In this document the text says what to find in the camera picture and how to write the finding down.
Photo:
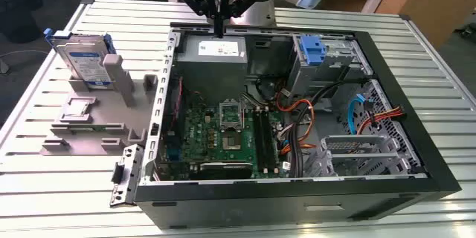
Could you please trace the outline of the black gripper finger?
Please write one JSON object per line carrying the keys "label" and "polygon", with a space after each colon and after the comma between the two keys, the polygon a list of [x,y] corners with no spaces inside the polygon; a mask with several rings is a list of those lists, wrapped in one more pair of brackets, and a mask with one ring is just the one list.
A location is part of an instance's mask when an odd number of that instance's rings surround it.
{"label": "black gripper finger", "polygon": [[183,0],[199,16],[206,16],[214,24],[214,33],[220,38],[220,13],[216,0]]}
{"label": "black gripper finger", "polygon": [[224,35],[224,21],[238,18],[258,0],[220,0],[220,38]]}

